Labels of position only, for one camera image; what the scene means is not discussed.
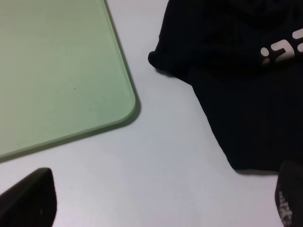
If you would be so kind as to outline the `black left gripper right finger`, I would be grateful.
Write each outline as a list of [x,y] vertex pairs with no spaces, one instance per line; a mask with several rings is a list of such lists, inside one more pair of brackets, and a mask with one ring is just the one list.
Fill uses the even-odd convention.
[[280,168],[275,202],[285,227],[303,226],[303,166],[285,161]]

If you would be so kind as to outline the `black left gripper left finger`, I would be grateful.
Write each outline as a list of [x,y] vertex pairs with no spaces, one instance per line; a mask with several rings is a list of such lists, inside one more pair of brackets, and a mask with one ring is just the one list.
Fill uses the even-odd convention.
[[57,197],[50,168],[39,168],[0,195],[2,227],[51,227]]

